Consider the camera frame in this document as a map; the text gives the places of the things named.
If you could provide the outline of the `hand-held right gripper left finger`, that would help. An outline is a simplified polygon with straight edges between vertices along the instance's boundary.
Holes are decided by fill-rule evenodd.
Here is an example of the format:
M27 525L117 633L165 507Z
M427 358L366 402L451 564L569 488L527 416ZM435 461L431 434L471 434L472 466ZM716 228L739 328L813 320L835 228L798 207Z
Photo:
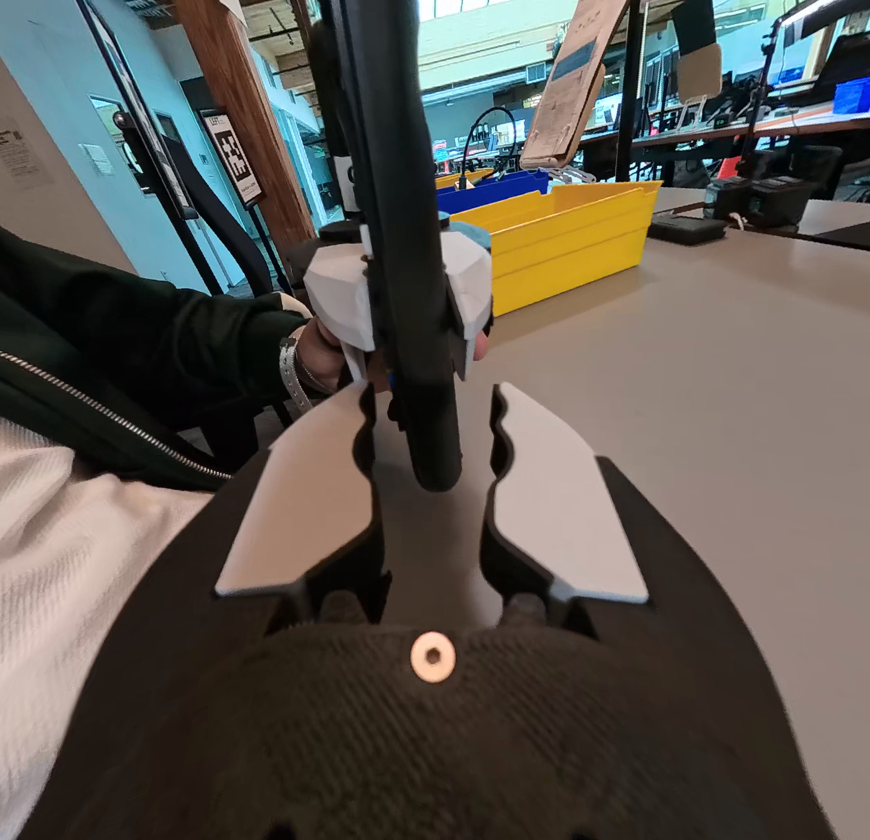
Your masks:
M218 599L277 596L301 622L347 591L370 623L381 621L391 573L372 474L376 411L372 385L355 381L269 447L215 582Z

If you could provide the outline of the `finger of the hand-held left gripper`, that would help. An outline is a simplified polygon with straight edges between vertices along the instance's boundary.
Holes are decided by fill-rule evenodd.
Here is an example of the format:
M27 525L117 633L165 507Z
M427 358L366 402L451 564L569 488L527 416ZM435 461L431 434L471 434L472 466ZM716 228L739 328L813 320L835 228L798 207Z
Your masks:
M493 260L464 232L442 232L442 265L447 293L447 339L452 366L466 381L477 339L493 320Z
M353 380L366 381L366 356L376 344L364 246L319 247L304 273L304 285L314 313L339 340Z

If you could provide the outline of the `black remote control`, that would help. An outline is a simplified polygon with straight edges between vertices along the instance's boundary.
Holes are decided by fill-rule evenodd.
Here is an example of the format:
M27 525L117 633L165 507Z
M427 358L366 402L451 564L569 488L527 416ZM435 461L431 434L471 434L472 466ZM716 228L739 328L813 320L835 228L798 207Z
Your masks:
M449 299L429 130L419 87L417 0L319 0L338 58L339 113L372 247L377 348L419 485L453 488L462 453Z

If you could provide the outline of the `yellow plastic bin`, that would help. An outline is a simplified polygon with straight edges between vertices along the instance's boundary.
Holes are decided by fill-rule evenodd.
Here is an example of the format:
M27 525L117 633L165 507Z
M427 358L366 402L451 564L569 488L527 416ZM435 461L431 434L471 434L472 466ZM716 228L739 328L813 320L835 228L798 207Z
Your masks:
M491 236L493 313L637 267L662 182L561 185L451 215Z

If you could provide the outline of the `grey desk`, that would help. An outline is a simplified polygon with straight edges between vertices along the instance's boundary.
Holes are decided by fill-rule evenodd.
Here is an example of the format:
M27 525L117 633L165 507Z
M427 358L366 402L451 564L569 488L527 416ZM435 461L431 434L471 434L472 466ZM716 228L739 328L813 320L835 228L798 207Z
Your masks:
M498 318L457 385L463 474L413 481L377 400L388 623L484 627L478 569L507 381L615 462L754 633L839 838L868 838L868 253L733 231Z

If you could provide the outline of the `black desk mat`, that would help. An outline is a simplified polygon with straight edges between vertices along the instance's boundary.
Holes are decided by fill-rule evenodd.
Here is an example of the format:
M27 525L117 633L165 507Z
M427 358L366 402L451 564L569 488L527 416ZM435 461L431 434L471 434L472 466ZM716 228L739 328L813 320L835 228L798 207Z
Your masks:
M869 252L869 228L869 222L862 222L820 234L806 235L806 239L814 243Z

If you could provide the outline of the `person's left hand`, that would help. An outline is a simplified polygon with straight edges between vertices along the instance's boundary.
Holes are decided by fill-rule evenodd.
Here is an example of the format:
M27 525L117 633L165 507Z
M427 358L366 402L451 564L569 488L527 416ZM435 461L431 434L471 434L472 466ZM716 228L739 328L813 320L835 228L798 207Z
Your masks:
M345 365L341 343L319 318L305 326L297 348L299 360L311 378L329 393L338 390L339 376ZM380 350L364 353L366 376L376 393L390 389L385 359Z

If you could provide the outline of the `framed marker sign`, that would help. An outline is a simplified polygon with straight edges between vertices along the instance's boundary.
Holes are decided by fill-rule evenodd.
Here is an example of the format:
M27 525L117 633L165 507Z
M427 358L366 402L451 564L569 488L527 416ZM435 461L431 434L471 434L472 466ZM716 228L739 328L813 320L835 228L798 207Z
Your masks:
M231 118L222 108L200 109L198 116L243 209L249 211L255 208L265 196L265 191Z

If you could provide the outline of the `wooden pillar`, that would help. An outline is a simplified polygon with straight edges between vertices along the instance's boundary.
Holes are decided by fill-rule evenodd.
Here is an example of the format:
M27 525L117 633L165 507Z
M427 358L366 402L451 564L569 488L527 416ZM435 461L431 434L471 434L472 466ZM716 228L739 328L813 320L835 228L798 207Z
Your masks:
M256 67L241 9L171 0L217 106L225 109L266 193L260 207L278 254L314 237L311 215Z

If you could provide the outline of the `black round hoop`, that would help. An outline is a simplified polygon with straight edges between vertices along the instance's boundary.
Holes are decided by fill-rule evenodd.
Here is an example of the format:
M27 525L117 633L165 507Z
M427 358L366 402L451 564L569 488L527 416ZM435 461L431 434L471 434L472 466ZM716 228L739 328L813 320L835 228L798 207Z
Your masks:
M507 159L510 160L515 156L517 151L517 121L510 109L506 106L489 106L483 112L479 114L479 116L474 120L473 125L469 128L469 131L465 138L462 158L461 158L461 168L460 168L460 180L463 182L466 178L466 174L468 172L468 160L469 160L469 152L470 145L473 139L474 133L477 131L478 127L481 126L484 118L493 113L502 113L507 116L509 122L512 125L512 144L509 149Z

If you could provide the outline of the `black flat device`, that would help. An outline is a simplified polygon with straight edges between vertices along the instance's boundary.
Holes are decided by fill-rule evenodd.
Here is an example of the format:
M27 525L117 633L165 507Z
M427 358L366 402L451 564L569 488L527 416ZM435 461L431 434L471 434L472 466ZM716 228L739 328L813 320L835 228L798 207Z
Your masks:
M717 219L685 215L654 216L647 229L647 238L670 244L695 247L720 241L727 226Z

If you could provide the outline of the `cardboard panel on stand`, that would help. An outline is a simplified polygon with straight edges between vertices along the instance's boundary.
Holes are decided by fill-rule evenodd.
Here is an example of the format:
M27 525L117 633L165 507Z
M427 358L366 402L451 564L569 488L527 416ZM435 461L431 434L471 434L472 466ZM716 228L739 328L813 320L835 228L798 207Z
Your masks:
M536 108L519 166L563 169L577 153L604 81L604 55L631 0L578 0Z

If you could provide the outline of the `black vertical pole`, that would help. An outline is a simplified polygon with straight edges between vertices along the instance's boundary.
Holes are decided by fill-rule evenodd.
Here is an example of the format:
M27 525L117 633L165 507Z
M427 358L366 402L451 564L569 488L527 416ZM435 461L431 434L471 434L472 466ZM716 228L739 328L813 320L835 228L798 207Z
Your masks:
M647 0L629 0L625 38L625 69L615 157L615 181L628 182L635 134L639 73L646 38Z

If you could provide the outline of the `small cardboard covered tablet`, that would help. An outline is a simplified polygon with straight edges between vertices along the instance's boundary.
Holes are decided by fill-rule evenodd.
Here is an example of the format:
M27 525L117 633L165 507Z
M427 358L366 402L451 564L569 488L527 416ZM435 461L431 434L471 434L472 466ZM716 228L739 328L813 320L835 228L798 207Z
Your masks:
M680 101L688 104L700 97L712 98L722 90L722 51L713 42L695 51L680 55L677 63Z

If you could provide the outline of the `black background monitor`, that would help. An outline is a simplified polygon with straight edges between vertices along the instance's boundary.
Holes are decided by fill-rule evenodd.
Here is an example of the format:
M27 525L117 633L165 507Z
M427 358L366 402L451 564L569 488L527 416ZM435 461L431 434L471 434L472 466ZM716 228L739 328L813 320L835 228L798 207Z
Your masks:
M712 0L684 0L671 18L681 59L717 43Z

